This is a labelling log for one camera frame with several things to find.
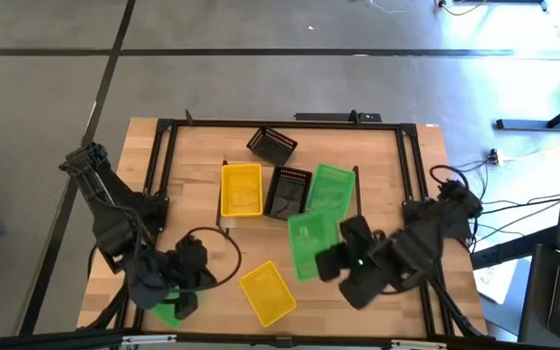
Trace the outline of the black diagonal desk bar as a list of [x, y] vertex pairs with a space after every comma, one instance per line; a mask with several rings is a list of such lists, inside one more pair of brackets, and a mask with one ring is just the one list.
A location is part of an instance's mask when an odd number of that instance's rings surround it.
[[557, 226], [547, 227], [532, 234], [472, 253], [472, 269], [487, 268], [530, 256], [538, 244], [548, 247], [553, 246], [556, 242], [556, 235]]

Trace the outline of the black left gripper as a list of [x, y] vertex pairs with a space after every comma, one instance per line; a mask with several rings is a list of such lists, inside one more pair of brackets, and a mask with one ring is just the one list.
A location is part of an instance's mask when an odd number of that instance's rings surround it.
[[180, 289], [211, 287], [216, 277], [207, 268], [208, 254], [202, 241], [187, 235], [166, 252], [168, 281]]

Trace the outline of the black mount bar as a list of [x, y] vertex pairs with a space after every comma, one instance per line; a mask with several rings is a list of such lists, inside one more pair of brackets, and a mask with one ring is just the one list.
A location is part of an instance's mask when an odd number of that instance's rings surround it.
[[350, 122], [350, 123], [381, 123], [379, 114], [359, 113], [352, 110], [350, 113], [296, 113], [297, 121], [311, 122]]

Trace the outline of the black rig crossbeam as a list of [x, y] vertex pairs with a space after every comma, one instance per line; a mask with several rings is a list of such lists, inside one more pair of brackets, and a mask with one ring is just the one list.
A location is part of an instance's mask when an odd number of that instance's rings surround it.
[[[277, 335], [239, 335], [191, 332], [143, 333], [136, 329], [77, 330], [0, 337], [0, 350], [96, 350], [117, 346], [163, 343], [218, 343], [273, 346]], [[297, 346], [364, 346], [382, 350], [560, 350], [498, 341], [490, 337], [434, 335], [424, 339], [292, 335]]]

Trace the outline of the green slotted plastic basket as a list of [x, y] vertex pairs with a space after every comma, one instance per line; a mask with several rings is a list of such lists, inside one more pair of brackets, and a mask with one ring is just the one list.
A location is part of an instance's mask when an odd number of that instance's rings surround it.
[[288, 219], [288, 233], [297, 280], [318, 278], [315, 256], [338, 243], [334, 211], [293, 215]]
[[171, 289], [168, 295], [153, 308], [153, 313], [163, 322], [164, 325], [177, 329], [181, 323], [175, 317], [175, 303], [170, 302], [171, 299], [176, 299], [180, 295], [177, 289]]
[[346, 216], [355, 186], [354, 171], [320, 163], [306, 201], [308, 211], [329, 210], [338, 219]]

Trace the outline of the white paper sheet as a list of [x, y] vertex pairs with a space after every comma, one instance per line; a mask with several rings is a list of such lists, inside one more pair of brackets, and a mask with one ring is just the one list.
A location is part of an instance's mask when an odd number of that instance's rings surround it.
[[475, 270], [473, 277], [478, 292], [485, 298], [503, 304], [516, 267], [517, 260], [514, 260]]

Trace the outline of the yellow slotted plastic basket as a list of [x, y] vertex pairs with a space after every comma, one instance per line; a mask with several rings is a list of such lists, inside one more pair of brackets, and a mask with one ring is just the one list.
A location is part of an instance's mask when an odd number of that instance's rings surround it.
[[272, 261], [240, 278], [239, 284], [263, 327], [269, 327], [297, 307], [297, 302]]
[[222, 166], [220, 207], [223, 217], [256, 217], [263, 213], [262, 166], [259, 163]]

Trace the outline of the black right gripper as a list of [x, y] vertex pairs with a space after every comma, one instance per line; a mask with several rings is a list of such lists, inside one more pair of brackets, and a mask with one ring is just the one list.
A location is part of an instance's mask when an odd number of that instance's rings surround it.
[[367, 220], [362, 215], [346, 219], [340, 223], [344, 244], [336, 244], [315, 255], [319, 278], [328, 282], [338, 277], [340, 270], [347, 266], [350, 279], [373, 270], [373, 263], [367, 251], [374, 243]]

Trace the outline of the black slotted plastic basket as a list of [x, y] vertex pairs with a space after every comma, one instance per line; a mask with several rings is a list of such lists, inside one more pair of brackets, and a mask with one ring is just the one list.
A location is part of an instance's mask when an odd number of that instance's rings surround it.
[[302, 214], [310, 190], [312, 173], [302, 169], [275, 166], [262, 214], [269, 218], [287, 221]]
[[267, 126], [261, 126], [247, 143], [256, 156], [283, 166], [297, 148], [298, 142]]

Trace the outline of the black aluminium table frame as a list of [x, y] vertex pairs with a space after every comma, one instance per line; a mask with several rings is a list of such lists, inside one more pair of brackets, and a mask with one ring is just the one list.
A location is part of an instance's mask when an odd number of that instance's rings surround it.
[[[446, 160], [436, 125], [277, 121], [272, 126], [298, 142], [291, 167], [311, 171], [327, 163], [357, 170], [358, 184], [349, 210], [365, 216], [372, 228], [395, 231], [403, 225], [403, 201], [435, 194], [438, 189], [426, 175], [430, 166]], [[222, 285], [201, 293], [197, 310], [177, 329], [164, 325], [152, 312], [134, 308], [127, 309], [124, 324], [141, 333], [417, 339], [449, 333], [433, 292], [381, 296], [356, 310], [335, 284], [297, 280], [284, 222], [264, 216], [219, 216], [222, 165], [255, 161], [247, 142], [258, 128], [256, 121], [177, 121], [167, 179], [170, 204], [157, 245], [169, 249], [197, 228], [210, 254], [210, 269]], [[297, 307], [265, 328], [239, 280], [268, 261], [278, 269]]]

